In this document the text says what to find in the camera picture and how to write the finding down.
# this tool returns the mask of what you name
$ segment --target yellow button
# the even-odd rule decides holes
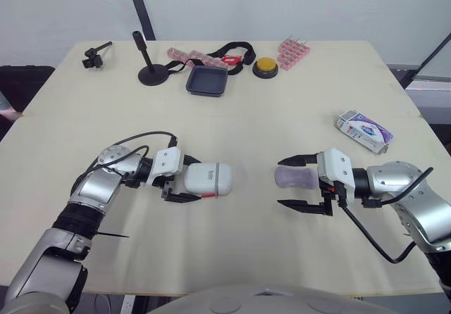
[[[260,58],[257,61],[257,67],[261,71],[274,70],[274,68],[276,67],[276,60],[269,58],[269,57]]]

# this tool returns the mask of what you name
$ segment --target black chair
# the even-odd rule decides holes
[[[0,66],[0,92],[16,111],[23,112],[53,71],[51,66]],[[0,140],[11,125],[0,115]]]

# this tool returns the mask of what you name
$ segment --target table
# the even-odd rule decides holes
[[[277,199],[320,201],[318,191],[281,189],[276,163],[330,147],[354,167],[401,160],[433,166],[431,187],[450,200],[451,158],[368,42],[309,42],[311,53],[272,80],[250,66],[229,76],[220,98],[185,89],[189,70],[158,87],[137,79],[144,61],[132,42],[115,42],[101,70],[85,70],[77,44],[0,143],[0,284],[8,284],[36,241],[51,227],[74,179],[109,144],[150,130],[175,133],[185,152],[229,163],[227,196],[189,204],[165,202],[159,189],[123,187],[84,261],[85,291],[185,294],[214,285],[270,282],[339,294],[440,291],[438,278],[415,248],[399,265],[381,258],[336,206],[334,216],[298,213]],[[155,63],[166,50],[214,51],[225,42],[147,42]],[[252,42],[257,57],[276,57],[277,42]],[[377,156],[338,132],[334,117],[355,108],[394,135]],[[163,148],[167,138],[130,142]],[[391,208],[350,209],[392,256],[409,243]]]

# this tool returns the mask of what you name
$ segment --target power outlet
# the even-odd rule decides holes
[[[132,314],[133,304],[135,303],[134,295],[125,295],[122,302],[121,314]]]

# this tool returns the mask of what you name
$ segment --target wall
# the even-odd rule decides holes
[[[451,0],[144,0],[157,39],[367,39],[420,64],[451,31]],[[0,64],[57,65],[80,40],[130,39],[131,0],[0,0]],[[450,76],[451,53],[427,72]]]

